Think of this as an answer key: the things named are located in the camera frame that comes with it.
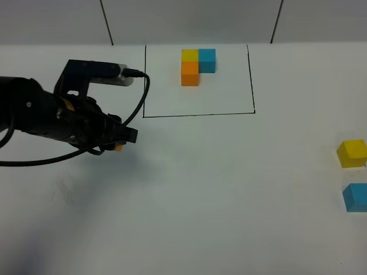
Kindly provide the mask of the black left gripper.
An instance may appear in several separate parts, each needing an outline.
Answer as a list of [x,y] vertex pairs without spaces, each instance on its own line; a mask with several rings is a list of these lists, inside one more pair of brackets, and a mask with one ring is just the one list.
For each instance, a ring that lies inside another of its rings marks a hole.
[[136,143],[138,130],[129,127],[123,129],[122,140],[112,137],[104,143],[101,142],[102,138],[111,134],[122,120],[117,115],[103,113],[93,98],[73,101],[71,97],[62,97],[61,100],[65,107],[58,109],[56,117],[71,127],[72,146],[83,149],[96,144],[97,148],[102,151],[115,151],[118,145]]

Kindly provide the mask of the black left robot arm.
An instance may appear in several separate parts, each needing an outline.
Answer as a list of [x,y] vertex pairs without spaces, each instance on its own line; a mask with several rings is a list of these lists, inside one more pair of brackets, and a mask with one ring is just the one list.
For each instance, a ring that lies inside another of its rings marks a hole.
[[59,96],[34,79],[1,77],[1,129],[16,130],[68,143],[78,149],[94,145],[113,151],[135,143],[136,129],[122,127],[119,116],[105,114],[91,97]]

